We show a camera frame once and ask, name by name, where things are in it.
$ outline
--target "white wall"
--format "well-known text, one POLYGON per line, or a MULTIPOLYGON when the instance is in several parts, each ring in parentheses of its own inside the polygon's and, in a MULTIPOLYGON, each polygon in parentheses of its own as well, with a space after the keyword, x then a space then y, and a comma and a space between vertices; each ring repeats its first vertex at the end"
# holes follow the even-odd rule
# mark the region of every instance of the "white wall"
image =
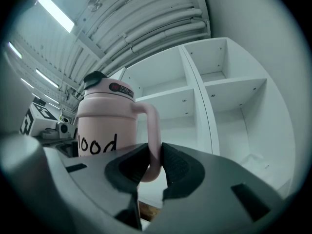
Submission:
POLYGON ((251 53, 288 107, 296 144, 291 192, 311 160, 311 56, 296 21, 280 0, 206 0, 212 36, 229 37, 251 53))
POLYGON ((56 118, 59 119, 60 116, 60 109, 57 109, 53 106, 51 106, 49 103, 46 103, 44 106, 49 112, 56 118))

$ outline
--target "black lid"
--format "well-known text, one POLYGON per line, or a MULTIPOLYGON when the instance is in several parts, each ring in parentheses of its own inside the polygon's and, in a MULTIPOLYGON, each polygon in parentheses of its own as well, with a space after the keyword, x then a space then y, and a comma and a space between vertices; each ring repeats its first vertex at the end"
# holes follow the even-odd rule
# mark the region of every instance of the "black lid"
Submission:
POLYGON ((83 89, 88 89, 90 87, 98 85, 101 82, 102 78, 107 78, 107 76, 100 71, 94 71, 92 73, 89 73, 85 78, 83 78, 83 89))

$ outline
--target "pipe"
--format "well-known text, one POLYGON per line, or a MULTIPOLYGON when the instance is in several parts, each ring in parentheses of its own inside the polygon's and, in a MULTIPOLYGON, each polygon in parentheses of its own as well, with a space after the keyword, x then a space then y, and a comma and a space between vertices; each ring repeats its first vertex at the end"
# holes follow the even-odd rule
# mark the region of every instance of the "pipe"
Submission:
POLYGON ((211 29, 210 29, 210 22, 208 19, 203 19, 203 18, 191 18, 191 22, 195 23, 197 21, 203 21, 206 23, 206 28, 207 28, 207 33, 209 34, 209 36, 211 36, 211 29))
MULTIPOLYGON (((187 36, 187 37, 183 37, 183 38, 179 38, 179 39, 170 41, 170 42, 165 43, 165 44, 163 44, 161 46, 155 47, 155 48, 153 48, 153 49, 151 49, 151 50, 149 50, 149 51, 147 51, 147 52, 137 56, 136 58, 131 59, 127 63, 123 64, 122 67, 127 67, 128 65, 130 65, 133 62, 135 62, 136 60, 141 59, 144 56, 150 55, 150 54, 154 53, 155 51, 158 51, 159 49, 166 48, 166 47, 172 46, 172 45, 176 45, 176 44, 178 44, 180 42, 188 41, 188 40, 191 40, 191 39, 194 39, 194 38, 207 37, 207 36, 209 36, 208 33, 201 33, 201 34, 191 35, 191 36, 187 36)), ((116 60, 117 60, 118 63, 120 63, 123 59, 131 56, 131 54, 133 54, 133 52, 131 51, 131 49, 129 49, 126 52, 124 52, 122 55, 120 55, 118 58, 116 58, 116 60)), ((110 66, 110 68, 113 68, 118 63, 114 64, 114 62, 112 62, 109 66, 110 66)), ((83 94, 84 94, 84 91, 79 96, 79 100, 83 97, 83 94)))
POLYGON ((154 53, 155 51, 159 50, 159 49, 162 49, 162 48, 166 48, 166 47, 169 47, 169 46, 172 46, 176 43, 179 43, 179 42, 182 42, 182 41, 188 41, 190 39, 193 39, 193 38, 199 38, 199 37, 206 37, 208 36, 209 34, 208 33, 201 33, 201 34, 197 34, 197 35, 192 35, 192 36, 187 36, 187 37, 183 37, 183 38, 180 38, 180 39, 177 39, 177 40, 174 40, 174 41, 171 41, 171 42, 168 42, 168 43, 165 43, 161 46, 158 46, 158 47, 155 47, 147 52, 144 52, 143 54, 137 56, 136 58, 133 58, 131 59, 130 61, 126 62, 125 64, 122 65, 121 68, 123 67, 127 67, 129 66, 131 63, 143 58, 144 56, 147 56, 147 55, 150 55, 152 53, 154 53))
POLYGON ((103 70, 100 70, 100 71, 102 73, 104 73, 104 72, 111 70, 113 67, 118 65, 122 60, 129 57, 133 53, 136 53, 136 52, 140 51, 141 49, 143 49, 143 48, 145 48, 145 47, 147 47, 147 46, 149 46, 149 45, 151 45, 157 41, 160 41, 166 37, 170 37, 170 36, 173 36, 173 35, 176 35, 179 33, 183 33, 183 32, 187 32, 187 31, 191 31, 191 30, 201 29, 201 28, 204 28, 205 26, 206 26, 206 24, 204 22, 197 22, 197 23, 190 23, 190 24, 186 24, 186 25, 179 26, 176 28, 165 30, 165 31, 153 36, 153 37, 146 39, 145 41, 140 42, 138 45, 130 48, 129 50, 127 50, 126 52, 121 54, 119 57, 117 57, 112 63, 107 65, 103 70))
POLYGON ((140 42, 139 44, 137 44, 136 46, 132 47, 132 51, 133 53, 136 53, 137 51, 141 50, 142 48, 145 48, 159 40, 162 40, 166 37, 170 37, 173 36, 175 34, 179 34, 179 33, 183 33, 186 31, 191 31, 191 30, 196 30, 196 29, 202 29, 206 26, 206 24, 204 22, 196 22, 196 23, 190 23, 190 24, 186 24, 186 25, 182 25, 179 27, 175 27, 172 29, 167 29, 155 36, 152 36, 148 39, 146 39, 145 41, 140 42))
POLYGON ((164 26, 172 21, 178 21, 182 18, 187 18, 187 17, 193 17, 195 15, 197 16, 201 16, 202 11, 200 9, 190 9, 190 10, 186 10, 180 13, 176 13, 175 15, 170 15, 167 17, 164 17, 162 19, 159 19, 156 22, 152 22, 149 23, 147 25, 145 25, 143 28, 140 28, 139 30, 137 30, 136 32, 132 33, 131 35, 129 35, 128 37, 125 38, 125 42, 126 43, 131 43, 134 40, 140 38, 142 35, 145 35, 157 28, 160 28, 161 26, 164 26))
MULTIPOLYGON (((146 22, 148 22, 149 20, 152 20, 153 18, 157 18, 157 17, 163 16, 163 15, 166 15, 168 13, 175 12, 176 10, 180 10, 180 11, 183 10, 183 11, 185 11, 186 9, 190 9, 192 7, 193 7, 193 3, 189 2, 189 3, 186 3, 186 4, 177 5, 177 6, 173 6, 172 8, 161 10, 161 11, 159 11, 157 13, 154 12, 152 15, 149 15, 149 16, 145 17, 144 21, 137 21, 136 23, 134 23, 132 25, 129 25, 129 27, 127 27, 127 32, 132 32, 136 28, 140 27, 141 24, 145 24, 146 22)), ((119 36, 115 36, 114 38, 112 38, 109 41, 108 45, 105 46, 106 49, 104 51, 106 51, 108 48, 112 47, 114 42, 117 42, 119 40, 119 38, 120 38, 119 36)))
MULTIPOLYGON (((173 21, 177 21, 177 20, 187 18, 187 17, 191 18, 195 16, 201 16, 201 14, 202 14, 202 11, 200 9, 190 9, 190 10, 178 12, 175 15, 169 15, 169 16, 163 17, 161 19, 158 19, 157 21, 150 22, 149 24, 145 25, 144 27, 138 29, 137 31, 127 36, 124 40, 120 41, 114 48, 112 48, 108 53, 106 53, 106 55, 96 64, 96 66, 92 69, 91 72, 98 70, 103 65, 103 63, 105 63, 110 57, 112 57, 118 51, 120 51, 125 46, 127 46, 128 43, 133 42, 134 40, 140 38, 141 36, 161 26, 171 23, 173 21)), ((83 88, 83 84, 79 86, 77 92, 80 93, 82 88, 83 88)))

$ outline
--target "ceiling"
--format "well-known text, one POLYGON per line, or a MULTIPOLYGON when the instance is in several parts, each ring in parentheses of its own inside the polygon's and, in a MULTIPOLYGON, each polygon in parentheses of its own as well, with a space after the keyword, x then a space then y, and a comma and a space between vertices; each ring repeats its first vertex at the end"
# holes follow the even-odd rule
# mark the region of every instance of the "ceiling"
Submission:
POLYGON ((17 18, 9 38, 22 59, 7 53, 32 92, 47 102, 53 103, 44 94, 59 101, 68 115, 82 99, 87 73, 110 76, 162 50, 210 38, 205 0, 98 0, 94 12, 90 0, 52 1, 75 23, 71 33, 37 3, 17 18))

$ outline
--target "wooden surface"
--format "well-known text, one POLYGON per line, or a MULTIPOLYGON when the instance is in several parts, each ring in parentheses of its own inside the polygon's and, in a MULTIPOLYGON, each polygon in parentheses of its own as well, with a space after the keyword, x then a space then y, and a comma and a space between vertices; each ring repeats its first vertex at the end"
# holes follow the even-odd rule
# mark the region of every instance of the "wooden surface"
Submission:
POLYGON ((140 210, 140 217, 146 221, 151 222, 154 217, 160 212, 159 208, 151 206, 149 204, 145 204, 141 201, 138 202, 139 210, 140 210))

